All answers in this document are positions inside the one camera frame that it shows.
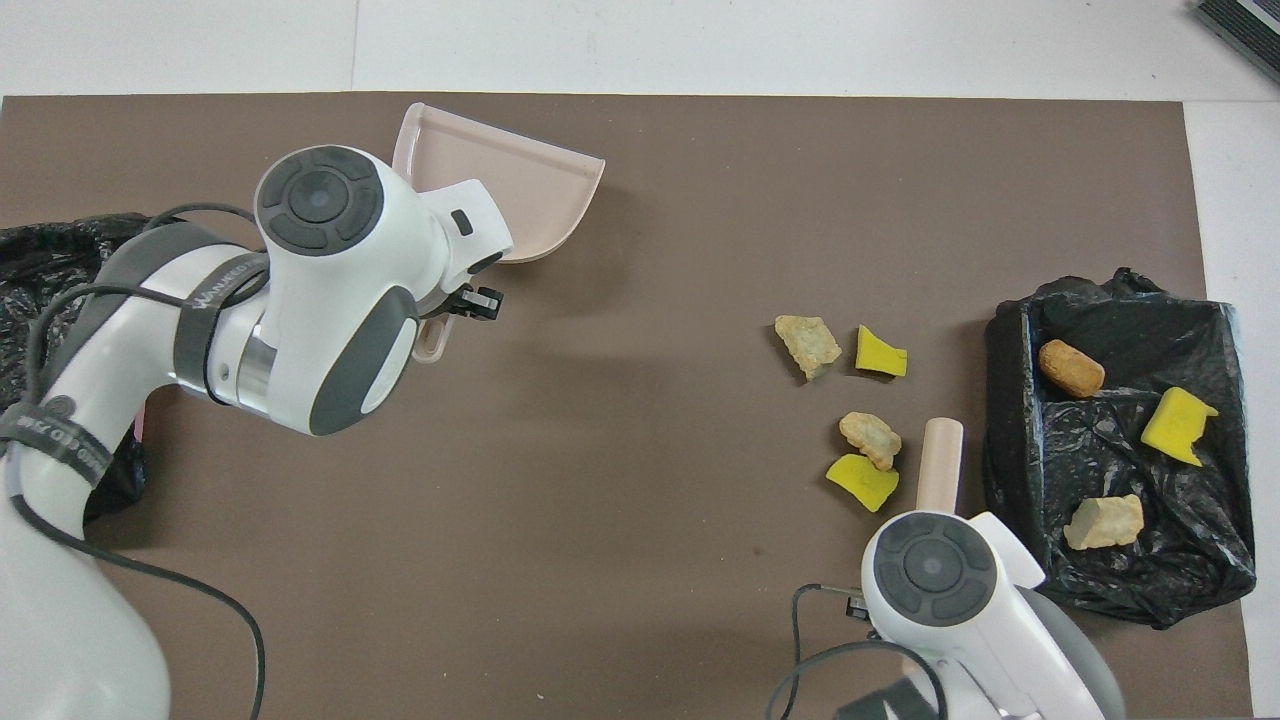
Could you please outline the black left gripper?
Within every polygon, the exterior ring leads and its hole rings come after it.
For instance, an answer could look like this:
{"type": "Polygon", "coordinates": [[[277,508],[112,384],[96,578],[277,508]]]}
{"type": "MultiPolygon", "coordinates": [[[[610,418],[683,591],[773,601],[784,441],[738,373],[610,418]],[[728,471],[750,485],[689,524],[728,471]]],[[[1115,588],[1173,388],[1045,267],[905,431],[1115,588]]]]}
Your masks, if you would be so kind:
{"type": "Polygon", "coordinates": [[[447,296],[428,299],[425,301],[425,318],[453,314],[461,316],[470,315],[474,319],[493,322],[500,313],[503,300],[504,293],[499,290],[488,287],[471,288],[470,284],[462,284],[447,296]]]}

